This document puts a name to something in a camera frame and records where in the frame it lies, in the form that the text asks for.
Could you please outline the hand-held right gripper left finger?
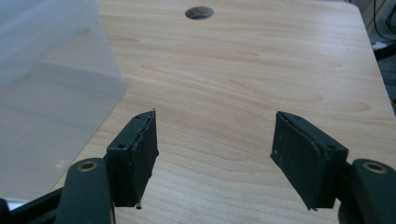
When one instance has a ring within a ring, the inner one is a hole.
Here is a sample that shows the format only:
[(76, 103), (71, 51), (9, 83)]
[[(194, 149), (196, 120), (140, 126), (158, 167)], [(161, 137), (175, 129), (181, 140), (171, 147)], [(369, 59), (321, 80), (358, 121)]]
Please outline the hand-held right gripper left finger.
[(134, 116), (106, 149), (116, 207), (140, 207), (158, 156), (155, 110)]

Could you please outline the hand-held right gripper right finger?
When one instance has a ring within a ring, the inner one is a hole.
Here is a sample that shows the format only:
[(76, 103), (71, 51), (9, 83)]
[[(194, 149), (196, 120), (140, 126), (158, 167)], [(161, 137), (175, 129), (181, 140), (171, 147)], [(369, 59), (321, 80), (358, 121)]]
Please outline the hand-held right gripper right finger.
[(297, 115), (278, 111), (270, 158), (308, 210), (332, 208), (348, 149)]

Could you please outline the clear plastic storage box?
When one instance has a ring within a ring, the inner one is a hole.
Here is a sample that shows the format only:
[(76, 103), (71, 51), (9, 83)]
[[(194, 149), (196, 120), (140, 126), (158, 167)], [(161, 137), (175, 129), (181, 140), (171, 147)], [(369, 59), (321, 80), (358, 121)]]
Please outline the clear plastic storage box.
[(0, 198), (50, 191), (124, 91), (94, 0), (0, 0)]

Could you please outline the black metal stand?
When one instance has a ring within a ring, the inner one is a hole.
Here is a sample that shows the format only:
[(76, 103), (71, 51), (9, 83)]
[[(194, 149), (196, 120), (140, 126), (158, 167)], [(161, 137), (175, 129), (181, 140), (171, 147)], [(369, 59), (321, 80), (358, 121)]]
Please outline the black metal stand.
[(378, 61), (387, 59), (388, 57), (392, 57), (396, 55), (396, 43), (390, 44), (382, 49), (375, 50), (375, 58)]

